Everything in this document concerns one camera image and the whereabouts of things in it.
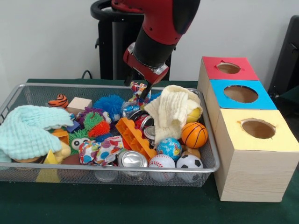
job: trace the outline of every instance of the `green spiky toy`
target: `green spiky toy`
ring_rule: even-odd
[[[84,127],[90,131],[94,126],[99,124],[103,120],[103,117],[97,112],[89,112],[85,116]]]
[[[74,131],[74,133],[69,134],[69,138],[70,138],[71,155],[79,153],[79,146],[83,142],[92,140],[88,138],[87,129]]]

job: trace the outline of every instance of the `orange building block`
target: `orange building block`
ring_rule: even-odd
[[[116,128],[131,149],[144,155],[148,161],[157,155],[154,149],[150,149],[149,141],[141,137],[142,132],[139,129],[135,129],[134,121],[121,118],[116,124]]]
[[[65,131],[64,129],[56,129],[53,133],[56,137],[58,137],[61,141],[63,141],[65,144],[69,145],[70,140],[69,140],[69,133]]]

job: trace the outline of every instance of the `white wall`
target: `white wall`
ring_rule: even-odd
[[[28,78],[99,77],[96,0],[0,0],[0,104]],[[171,80],[198,80],[202,56],[245,56],[268,87],[298,0],[201,0],[173,53]]]
[[[265,88],[299,0],[201,0],[171,64],[172,80],[198,80],[202,56],[247,57]]]
[[[28,78],[100,77],[93,2],[0,0],[0,104]]]

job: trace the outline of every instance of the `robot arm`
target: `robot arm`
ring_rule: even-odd
[[[167,74],[165,61],[186,33],[199,7],[200,0],[114,0],[144,13],[144,21],[137,40],[124,54],[124,61],[134,72],[148,81],[146,97],[152,85]],[[128,76],[126,84],[131,81]]]

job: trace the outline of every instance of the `metal wire basket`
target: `metal wire basket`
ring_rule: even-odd
[[[152,93],[163,88],[153,88]],[[27,163],[0,163],[0,181],[13,182],[61,182],[99,183],[158,186],[201,187],[209,175],[219,167],[219,156],[203,96],[196,89],[203,107],[200,123],[209,133],[208,142],[200,148],[204,168],[124,168],[82,165],[46,165]],[[62,93],[72,100],[74,97],[88,98],[93,102],[100,97],[116,94],[127,100],[132,92],[125,86],[74,85],[74,84],[21,84],[14,88],[0,108],[0,124],[14,108],[21,105],[46,106],[49,100]],[[169,175],[169,181],[161,182],[160,176]]]

